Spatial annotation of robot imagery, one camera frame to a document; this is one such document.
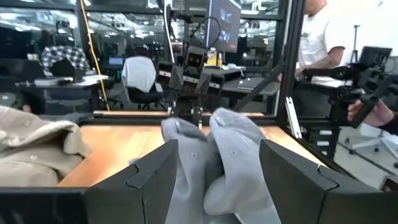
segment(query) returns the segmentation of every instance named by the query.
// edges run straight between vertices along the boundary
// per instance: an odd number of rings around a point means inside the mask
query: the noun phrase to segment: cable
[[[99,81],[101,83],[101,91],[102,91],[102,95],[104,96],[106,110],[110,111],[109,104],[108,104],[108,97],[106,96],[105,85],[104,85],[104,81],[103,81],[103,78],[102,78],[100,66],[98,65],[97,56],[95,55],[95,52],[94,52],[93,40],[91,39],[90,28],[88,26],[88,19],[87,19],[86,9],[85,9],[86,6],[85,6],[84,0],[80,0],[80,5],[81,5],[81,11],[83,13],[83,18],[84,18],[85,24],[86,24],[86,30],[87,30],[87,35],[88,35],[88,43],[90,45],[91,54],[93,55],[93,58],[94,58],[95,68],[97,69],[97,74],[99,76]]]
[[[217,18],[215,18],[215,17],[213,17],[213,16],[207,16],[207,17],[205,17],[204,19],[202,19],[202,20],[198,23],[197,28],[196,28],[195,30],[192,31],[192,34],[191,34],[191,36],[190,36],[190,38],[192,38],[192,37],[195,35],[195,33],[200,29],[200,26],[201,26],[203,23],[205,23],[205,21],[207,21],[207,20],[209,20],[209,23],[207,24],[208,29],[209,29],[209,27],[210,27],[210,19],[213,19],[214,21],[216,21],[216,23],[217,23],[217,25],[218,25],[218,35],[217,35],[217,38],[214,40],[214,42],[211,43],[211,44],[209,45],[208,49],[210,49],[210,48],[217,42],[217,40],[219,39],[219,37],[220,37],[220,35],[221,35],[221,25],[220,25],[220,22],[218,21]]]

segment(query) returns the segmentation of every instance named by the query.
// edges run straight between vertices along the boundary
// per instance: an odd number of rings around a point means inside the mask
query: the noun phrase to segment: black panel
[[[283,224],[398,222],[398,192],[381,192],[268,140],[260,160]]]
[[[270,140],[261,142],[260,160],[281,222],[317,223],[325,191],[338,185],[322,177],[317,164]]]

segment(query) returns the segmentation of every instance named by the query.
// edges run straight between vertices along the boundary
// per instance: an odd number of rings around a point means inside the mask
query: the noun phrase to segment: sock
[[[259,143],[266,137],[248,117],[223,108],[210,118],[224,167],[206,191],[205,212],[210,215],[234,213],[242,223],[264,220],[280,223],[262,174]]]
[[[219,155],[214,144],[194,124],[179,118],[162,122],[164,141],[178,140],[178,164],[175,187],[166,224],[204,223],[205,185],[217,178]],[[206,170],[213,170],[206,176]]]

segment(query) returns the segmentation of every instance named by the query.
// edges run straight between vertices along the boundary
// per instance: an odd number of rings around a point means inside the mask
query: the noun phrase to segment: wooden tabletop
[[[283,132],[279,127],[261,127],[268,139],[322,164],[314,155]],[[203,127],[208,133],[209,127]],[[114,175],[161,146],[164,141],[160,126],[83,126],[83,140],[93,150],[74,171],[66,176],[59,187],[89,187]]]
[[[148,115],[148,116],[167,116],[166,111],[94,111],[94,114],[103,115]],[[242,113],[246,116],[264,116],[262,113]],[[210,116],[210,113],[203,113],[205,116]]]

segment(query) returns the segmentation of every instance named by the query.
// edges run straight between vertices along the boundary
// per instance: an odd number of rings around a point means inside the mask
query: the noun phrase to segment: checkered shirt
[[[78,47],[53,46],[46,47],[42,53],[44,70],[50,71],[53,63],[67,58],[75,69],[89,70],[90,66],[84,51]]]

